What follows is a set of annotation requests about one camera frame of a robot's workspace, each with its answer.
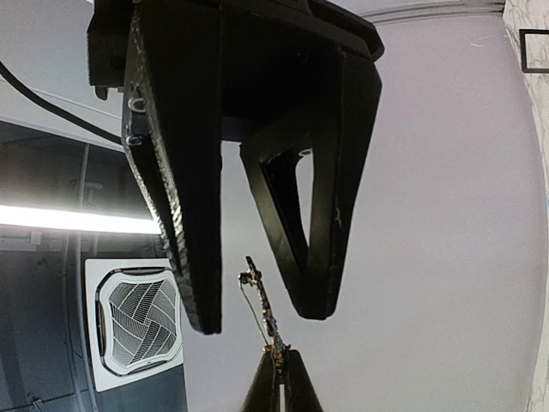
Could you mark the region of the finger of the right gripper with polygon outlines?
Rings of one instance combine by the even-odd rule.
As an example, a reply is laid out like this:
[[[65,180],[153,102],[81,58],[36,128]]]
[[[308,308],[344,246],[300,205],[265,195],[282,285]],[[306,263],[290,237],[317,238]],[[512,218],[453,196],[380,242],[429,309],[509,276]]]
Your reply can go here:
[[[250,191],[302,318],[334,312],[382,82],[375,64],[324,51],[303,102],[240,146]]]

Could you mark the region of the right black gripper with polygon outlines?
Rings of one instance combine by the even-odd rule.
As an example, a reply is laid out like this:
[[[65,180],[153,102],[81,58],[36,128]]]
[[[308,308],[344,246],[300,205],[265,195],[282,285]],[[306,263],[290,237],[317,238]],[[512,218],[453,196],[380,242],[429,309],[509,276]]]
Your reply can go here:
[[[89,82],[124,94],[124,152],[194,330],[221,331],[221,141],[306,107],[369,141],[383,52],[372,23],[329,1],[95,3]]]

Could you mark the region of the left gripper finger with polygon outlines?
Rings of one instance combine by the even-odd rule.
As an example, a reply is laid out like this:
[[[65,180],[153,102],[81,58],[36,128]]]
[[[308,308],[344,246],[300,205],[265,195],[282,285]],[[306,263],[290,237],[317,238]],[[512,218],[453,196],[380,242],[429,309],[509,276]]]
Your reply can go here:
[[[291,348],[284,351],[280,372],[271,352],[263,353],[240,410],[281,411],[281,389],[284,391],[285,411],[323,412],[301,353]]]

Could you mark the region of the ceiling air vent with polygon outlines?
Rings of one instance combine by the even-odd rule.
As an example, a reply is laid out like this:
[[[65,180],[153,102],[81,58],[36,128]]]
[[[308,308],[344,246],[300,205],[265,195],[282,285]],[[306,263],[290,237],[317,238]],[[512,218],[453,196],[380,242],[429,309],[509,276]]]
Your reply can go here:
[[[96,391],[184,364],[184,309],[166,258],[88,258],[84,292]]]

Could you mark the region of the ceiling strip light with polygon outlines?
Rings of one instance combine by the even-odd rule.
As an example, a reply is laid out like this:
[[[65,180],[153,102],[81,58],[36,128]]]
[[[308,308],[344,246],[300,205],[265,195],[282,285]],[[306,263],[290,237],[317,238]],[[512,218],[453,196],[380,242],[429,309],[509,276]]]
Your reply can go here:
[[[1,224],[78,232],[160,234],[159,225],[150,219],[6,205],[1,206]]]

